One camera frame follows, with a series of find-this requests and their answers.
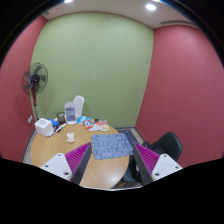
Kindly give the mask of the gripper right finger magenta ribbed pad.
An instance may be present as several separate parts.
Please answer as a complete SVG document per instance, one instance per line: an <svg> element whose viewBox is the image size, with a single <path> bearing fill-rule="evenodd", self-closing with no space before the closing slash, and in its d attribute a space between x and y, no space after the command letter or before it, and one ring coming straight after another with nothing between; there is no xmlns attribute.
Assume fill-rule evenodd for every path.
<svg viewBox="0 0 224 224"><path fill-rule="evenodd" d="M143 186L182 169L168 154L158 155L137 143L134 144L133 155L140 171Z"/></svg>

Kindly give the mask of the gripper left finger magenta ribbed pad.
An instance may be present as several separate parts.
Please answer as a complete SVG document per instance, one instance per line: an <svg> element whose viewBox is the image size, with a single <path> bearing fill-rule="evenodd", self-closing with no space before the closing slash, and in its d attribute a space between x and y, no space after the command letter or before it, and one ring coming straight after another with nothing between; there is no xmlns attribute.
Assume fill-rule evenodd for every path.
<svg viewBox="0 0 224 224"><path fill-rule="evenodd" d="M41 169L79 185L91 153L91 143L87 143L67 154L57 153Z"/></svg>

